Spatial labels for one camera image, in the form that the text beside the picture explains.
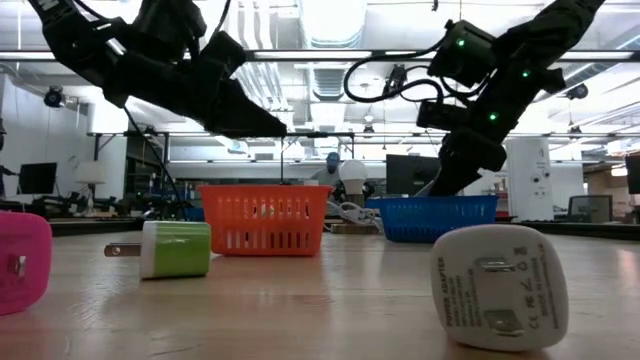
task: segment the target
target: ceiling duct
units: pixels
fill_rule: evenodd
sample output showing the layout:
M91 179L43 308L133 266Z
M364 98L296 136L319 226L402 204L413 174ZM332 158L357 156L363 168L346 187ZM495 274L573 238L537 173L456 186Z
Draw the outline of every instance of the ceiling duct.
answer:
M640 50L640 25L634 26L622 35L608 42L602 47L602 49L616 49L623 51ZM559 91L554 94L543 93L536 100L536 102L548 99L554 95L563 94L576 85L582 84L592 77L598 74L602 74L603 72L617 65L617 63L591 63L571 65L563 70L563 72L567 74L567 76L565 77L565 83L567 84L565 90Z
M357 49L362 42L366 0L297 0L305 46L310 49ZM314 68L313 94L321 101L344 95L346 69Z

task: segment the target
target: ceiling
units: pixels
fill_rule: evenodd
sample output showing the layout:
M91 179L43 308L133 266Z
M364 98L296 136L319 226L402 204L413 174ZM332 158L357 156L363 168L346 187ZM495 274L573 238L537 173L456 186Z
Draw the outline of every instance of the ceiling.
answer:
M128 21L135 17L139 6L139 1L134 0L87 0L86 3L107 17L122 16ZM196 3L200 6L209 27L213 28L224 2L211 0ZM443 26L448 19L463 18L493 35L499 35L508 28L530 19L545 6L544 2L536 0L440 0L438 10L434 12L431 10L431 1L417 0L234 0L233 4L236 9L232 10L225 29L241 41L245 48L261 49L272 45L276 49L304 49L312 44L309 41L309 29L315 29L313 31L316 33L319 29L327 30L327 33L336 36L339 32L337 27L342 26L340 24L348 23L347 25L351 24L357 28L357 22L361 20L363 27L355 45L351 43L345 46L385 50L426 48L443 35ZM361 19L358 15L359 4L364 4ZM315 27L301 25L304 19L307 19L304 9L311 9L307 11L313 12L314 21L317 22ZM263 22L266 21L260 18L263 10L268 12L268 39L265 39L264 33L260 31L265 26ZM640 38L638 12L640 0L607 1L575 49L640 50L640 41L638 48L634 42ZM249 18L253 19L253 29L251 25L247 25L251 23L247 21ZM5 0L0 3L0 55L2 51L47 50L40 31L40 20L29 5L22 1ZM102 101L99 89L88 86L84 80L57 63L25 61L19 64L2 64L4 66L0 66L0 71L4 69L12 75L17 71L18 82L24 86L44 91L50 85L62 85L68 96L77 98L80 102ZM355 73L351 81L353 92L367 96L379 94L392 66L392 63L367 64ZM602 66L598 63L563 63L556 66L565 69L568 81L573 79L576 84L586 84L589 96L584 100L570 102L561 96L544 97L541 94L539 101L532 104L523 115L516 131L566 132L569 121L573 121L581 124L585 133L609 133L620 129L626 132L640 132L640 127L634 127L636 124L640 125L640 108L636 110L640 105L636 104L640 102L636 95L640 93L640 64ZM262 92L262 96L258 93L250 94L254 101L265 101L263 105L272 108L276 105L289 107L292 114L292 130L318 130L322 127L335 131L361 132L367 123L374 127L376 133L411 132L415 129L417 109L414 103L395 99L373 105L356 104L346 96L339 101L327 102L314 95L314 91L320 89L314 87L317 85L314 81L317 82L321 76L344 72L346 67L348 64L344 63L315 63L314 66L304 62L253 63L245 64L238 76L254 77L254 81L259 83L262 90L258 90ZM278 89L269 89L266 77L261 76L264 74L278 78ZM426 74L420 71L410 75L410 79L423 77L426 77ZM281 94L281 97L277 98L278 101L275 101L274 96L264 99L269 90L272 95ZM408 91L406 96L420 98L431 93L430 88L416 88ZM153 124L159 130L192 132L198 129L198 125L191 119L176 116L135 99L132 108L139 121ZM410 142L403 139L397 138L403 143ZM382 140L376 137L362 141ZM568 138L558 140L565 143L568 141ZM572 146L593 149L607 141L593 138Z

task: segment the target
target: desk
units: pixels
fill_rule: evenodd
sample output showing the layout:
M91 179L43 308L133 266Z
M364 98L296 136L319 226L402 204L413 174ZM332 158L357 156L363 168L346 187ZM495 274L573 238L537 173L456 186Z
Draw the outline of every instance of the desk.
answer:
M0 317L7 360L616 360L640 356L640 245L552 237L568 278L569 335L528 355L447 342L428 246L325 235L315 258L224 258L207 278L139 282L102 247L140 233L55 239L51 284Z

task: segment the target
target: table surface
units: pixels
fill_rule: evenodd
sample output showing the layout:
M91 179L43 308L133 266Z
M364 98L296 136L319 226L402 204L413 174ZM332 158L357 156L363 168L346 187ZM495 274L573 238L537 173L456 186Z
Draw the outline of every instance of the table surface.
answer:
M45 296L0 317L0 358L640 358L640 243L551 237L569 286L569 334L512 355L447 341L429 246L326 235L314 258L217 257L206 278L141 282L136 258L102 254L139 235L54 239Z

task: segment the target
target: wall charger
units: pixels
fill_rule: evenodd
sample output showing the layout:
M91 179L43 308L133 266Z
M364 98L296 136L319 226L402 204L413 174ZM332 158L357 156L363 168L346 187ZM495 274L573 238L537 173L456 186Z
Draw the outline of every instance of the wall charger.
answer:
M0 212L0 315L23 311L47 289L51 226L40 216Z
M442 327L460 343L530 351L567 332L562 265L536 230L482 225L443 235L432 251L431 286Z

